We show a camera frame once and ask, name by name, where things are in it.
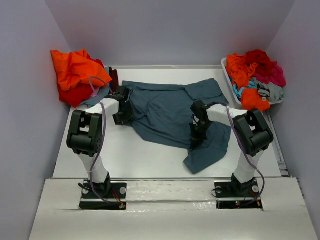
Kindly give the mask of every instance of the fabric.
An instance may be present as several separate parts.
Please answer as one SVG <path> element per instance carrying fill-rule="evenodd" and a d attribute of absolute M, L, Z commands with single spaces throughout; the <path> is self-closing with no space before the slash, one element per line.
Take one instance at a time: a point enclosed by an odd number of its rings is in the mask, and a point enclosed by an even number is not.
<path fill-rule="evenodd" d="M 112 67 L 109 67 L 109 75 L 112 78 L 112 81 L 110 82 L 110 89 L 112 93 L 115 93 L 119 86 L 118 71 L 116 69 L 113 70 Z"/>
<path fill-rule="evenodd" d="M 246 55 L 228 55 L 226 57 L 226 71 L 232 78 L 232 85 L 236 84 L 238 90 L 248 86 L 251 76 L 259 64 L 254 62 L 246 65 Z"/>
<path fill-rule="evenodd" d="M 92 88 L 88 84 L 79 83 L 76 88 L 69 91 L 62 91 L 59 84 L 57 85 L 59 92 L 59 100 L 70 106 L 78 107 L 84 99 L 89 99 L 92 94 Z"/>
<path fill-rule="evenodd" d="M 85 49 L 70 53 L 51 51 L 57 83 L 62 91 L 74 89 L 79 83 L 89 84 L 89 77 L 95 76 L 106 83 L 111 82 L 111 77 L 106 72 L 100 60 L 93 60 Z M 106 83 L 93 78 L 94 86 L 105 87 Z"/>
<path fill-rule="evenodd" d="M 123 81 L 122 86 L 132 90 L 129 100 L 136 117 L 127 125 L 145 141 L 188 149 L 184 164 L 193 174 L 226 155 L 231 128 L 219 122 L 213 122 L 207 130 L 207 141 L 195 150 L 190 149 L 193 102 L 228 102 L 214 79 L 189 85 Z"/>
<path fill-rule="evenodd" d="M 284 71 L 281 67 L 278 66 L 278 63 L 276 61 L 274 61 L 273 63 L 274 66 L 272 68 L 272 75 L 264 76 L 256 72 L 253 76 L 263 84 L 273 83 L 279 87 L 284 87 L 285 85 L 287 85 Z"/>
<path fill-rule="evenodd" d="M 238 99 L 241 98 L 241 95 L 242 95 L 242 92 L 245 90 L 245 89 L 256 89 L 257 86 L 256 84 L 253 82 L 253 81 L 249 81 L 249 85 L 246 86 L 246 87 L 242 87 L 239 91 L 238 91 L 238 88 L 237 88 L 237 84 L 235 83 L 233 85 L 233 91 L 235 93 L 235 95 L 238 97 Z"/>
<path fill-rule="evenodd" d="M 99 92 L 97 93 L 96 96 L 91 96 L 88 100 L 84 100 L 81 102 L 80 105 L 87 105 L 88 108 L 92 108 L 93 106 L 97 105 L 100 103 L 102 99 L 104 99 L 106 96 L 108 96 L 110 93 L 110 87 L 109 83 L 106 87 L 100 87 Z"/>
<path fill-rule="evenodd" d="M 106 72 L 109 74 L 109 67 L 106 67 Z M 110 83 L 106 87 L 98 87 L 96 93 L 92 93 L 89 98 L 86 98 L 80 103 L 80 105 L 87 105 L 88 108 L 92 108 L 94 105 L 100 103 L 100 101 L 109 95 L 110 93 Z"/>
<path fill-rule="evenodd" d="M 245 88 L 241 95 L 241 104 L 245 110 L 259 109 L 263 112 L 270 108 L 268 99 L 262 98 L 257 88 Z"/>
<path fill-rule="evenodd" d="M 284 90 L 282 89 L 282 87 L 277 86 L 272 82 L 270 82 L 269 84 L 261 83 L 255 77 L 252 77 L 250 81 L 253 81 L 258 86 L 258 88 L 263 87 L 270 90 L 270 96 L 268 97 L 268 100 L 271 103 L 283 100 L 285 97 Z"/>
<path fill-rule="evenodd" d="M 258 63 L 255 72 L 262 76 L 270 76 L 273 74 L 274 62 L 270 60 L 268 55 L 262 50 L 253 50 L 245 54 L 245 63 L 252 65 Z"/>

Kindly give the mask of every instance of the cable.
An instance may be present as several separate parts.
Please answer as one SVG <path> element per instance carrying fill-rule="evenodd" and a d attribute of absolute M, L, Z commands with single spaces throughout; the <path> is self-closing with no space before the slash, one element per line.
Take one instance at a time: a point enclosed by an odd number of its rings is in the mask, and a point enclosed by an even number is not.
<path fill-rule="evenodd" d="M 90 86 L 91 86 L 91 88 L 92 88 L 92 90 L 93 90 L 94 93 L 95 93 L 95 88 L 94 88 L 94 86 L 93 86 L 93 84 L 92 84 L 92 78 L 98 79 L 99 81 L 107 84 L 104 80 L 102 80 L 101 78 L 99 78 L 99 77 L 97 77 L 97 76 L 91 76 L 91 77 L 89 77 L 89 83 L 90 83 Z M 102 102 L 100 102 L 100 104 L 101 104 L 101 106 L 102 106 L 102 119 L 103 119 L 102 140 L 101 140 L 101 146 L 100 146 L 100 148 L 99 148 L 99 150 L 98 150 L 98 152 L 97 152 L 97 154 L 96 154 L 96 156 L 95 156 L 95 159 L 94 159 L 94 161 L 93 161 L 93 163 L 92 163 L 92 165 L 91 165 L 89 177 L 90 177 L 90 186 L 91 186 L 91 189 L 92 189 L 93 193 L 94 193 L 100 200 L 104 201 L 104 202 L 107 203 L 107 204 L 111 204 L 111 202 L 105 200 L 102 196 L 100 196 L 100 195 L 97 193 L 97 191 L 95 190 L 95 187 L 94 187 L 94 183 L 93 183 L 93 181 L 92 181 L 92 175 L 93 175 L 92 172 L 93 172 L 93 169 L 94 169 L 94 167 L 95 167 L 95 164 L 96 164 L 96 162 L 97 162 L 97 160 L 98 160 L 98 158 L 99 158 L 99 156 L 100 156 L 102 147 L 103 147 L 103 145 L 104 145 L 105 136 L 106 136 L 106 129 L 107 129 L 107 114 L 106 114 L 106 109 L 105 109 L 105 106 L 103 105 Z"/>
<path fill-rule="evenodd" d="M 211 195 L 214 196 L 215 198 L 217 198 L 217 197 L 212 193 L 212 192 L 215 191 L 215 190 L 217 190 L 217 189 L 216 189 L 216 188 L 215 188 L 215 189 L 212 189 Z"/>
<path fill-rule="evenodd" d="M 265 185 L 266 185 L 266 180 L 265 180 L 265 177 L 264 175 L 260 172 L 260 170 L 250 161 L 250 159 L 248 158 L 248 155 L 246 154 L 246 150 L 245 150 L 245 147 L 244 145 L 242 144 L 241 140 L 240 140 L 240 137 L 238 136 L 238 133 L 237 133 L 237 130 L 235 128 L 235 125 L 234 125 L 234 121 L 231 117 L 231 114 L 230 114 L 230 110 L 229 110 L 229 104 L 225 103 L 225 102 L 217 102 L 218 104 L 221 104 L 223 106 L 226 106 L 226 113 L 228 115 L 228 119 L 229 119 L 229 122 L 230 122 L 230 126 L 232 128 L 232 131 L 234 132 L 234 135 L 235 135 L 235 138 L 236 140 L 238 141 L 238 144 L 239 144 L 239 147 L 241 149 L 241 151 L 243 152 L 243 155 L 246 159 L 246 161 L 248 162 L 248 164 L 257 171 L 257 173 L 261 176 L 261 179 L 262 179 L 262 187 L 261 187 L 261 191 L 259 192 L 259 194 L 254 198 L 254 200 L 242 205 L 242 207 L 244 206 L 247 206 L 247 205 L 250 205 L 252 203 L 254 203 L 255 201 L 258 201 L 258 199 L 261 197 L 261 194 L 263 193 L 264 189 L 265 189 Z"/>
<path fill-rule="evenodd" d="M 254 197 L 254 199 L 256 199 L 256 195 L 251 190 L 249 190 L 249 193 Z M 256 203 L 260 207 L 260 202 L 258 200 L 256 200 Z"/>
<path fill-rule="evenodd" d="M 112 189 L 111 193 L 112 193 L 114 199 L 118 202 L 119 208 L 124 209 L 126 207 L 126 205 L 120 200 L 120 197 L 118 196 L 116 190 Z"/>

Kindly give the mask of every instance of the white platform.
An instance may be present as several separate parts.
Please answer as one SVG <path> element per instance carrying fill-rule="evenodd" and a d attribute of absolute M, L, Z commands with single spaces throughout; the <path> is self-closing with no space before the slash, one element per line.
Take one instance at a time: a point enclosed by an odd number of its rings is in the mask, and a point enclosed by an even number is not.
<path fill-rule="evenodd" d="M 213 181 L 129 181 L 126 211 L 81 210 L 78 182 L 46 181 L 30 240 L 317 239 L 295 178 L 266 179 L 263 211 L 217 210 Z"/>
<path fill-rule="evenodd" d="M 231 96 L 230 88 L 221 68 L 122 67 L 116 69 L 120 83 L 133 81 L 187 85 L 214 78 L 219 83 L 230 106 L 235 106 L 234 98 Z M 74 110 L 74 108 L 70 110 L 62 139 L 53 175 L 56 179 L 87 177 L 82 162 L 66 144 L 70 119 Z M 277 154 L 274 146 L 270 145 L 259 162 L 258 167 L 266 177 L 281 176 Z M 101 157 L 112 179 L 229 178 L 237 167 L 240 148 L 232 133 L 226 156 L 216 164 L 194 175 L 183 164 L 187 155 L 186 149 L 142 140 L 133 128 L 115 125 L 112 117 L 107 121 L 106 138 Z"/>

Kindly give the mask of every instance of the red cloth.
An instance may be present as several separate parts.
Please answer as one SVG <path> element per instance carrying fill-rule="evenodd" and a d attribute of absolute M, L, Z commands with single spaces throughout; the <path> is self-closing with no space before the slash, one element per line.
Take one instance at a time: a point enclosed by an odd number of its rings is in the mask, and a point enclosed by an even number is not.
<path fill-rule="evenodd" d="M 274 61 L 273 63 L 274 63 L 274 67 L 272 69 L 272 75 L 263 76 L 256 72 L 253 76 L 256 77 L 256 79 L 263 84 L 273 83 L 280 87 L 284 87 L 285 85 L 287 85 L 287 82 L 284 76 L 284 71 L 281 67 L 278 66 L 276 61 Z"/>
<path fill-rule="evenodd" d="M 263 76 L 270 76 L 273 74 L 274 62 L 270 60 L 268 55 L 262 50 L 248 51 L 245 54 L 245 63 L 247 65 L 252 65 L 253 63 L 258 63 L 259 66 L 256 67 L 255 72 Z"/>
<path fill-rule="evenodd" d="M 109 67 L 109 75 L 112 78 L 112 81 L 110 82 L 110 88 L 111 91 L 115 93 L 119 86 L 118 71 L 116 69 L 112 70 L 112 67 Z"/>
<path fill-rule="evenodd" d="M 104 64 L 99 59 L 92 59 L 89 54 L 86 56 L 87 59 L 93 61 L 104 68 Z M 92 88 L 88 84 L 78 83 L 75 88 L 72 88 L 68 91 L 63 91 L 59 84 L 57 84 L 58 92 L 59 92 L 59 100 L 61 102 L 67 103 L 70 106 L 76 108 L 79 104 L 86 99 L 89 99 L 91 94 L 93 93 Z"/>

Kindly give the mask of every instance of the lavender wall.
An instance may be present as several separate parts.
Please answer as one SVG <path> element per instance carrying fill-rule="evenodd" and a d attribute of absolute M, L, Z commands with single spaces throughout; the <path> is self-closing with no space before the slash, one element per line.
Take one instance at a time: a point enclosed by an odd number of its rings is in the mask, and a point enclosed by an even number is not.
<path fill-rule="evenodd" d="M 51 49 L 70 48 L 43 0 L 0 3 L 0 239 L 27 240 L 68 108 Z"/>
<path fill-rule="evenodd" d="M 289 172 L 300 179 L 320 237 L 320 1 L 297 0 L 267 53 L 283 67 L 283 104 L 271 110 Z"/>
<path fill-rule="evenodd" d="M 72 50 L 104 64 L 219 65 L 266 50 L 295 0 L 45 0 Z"/>

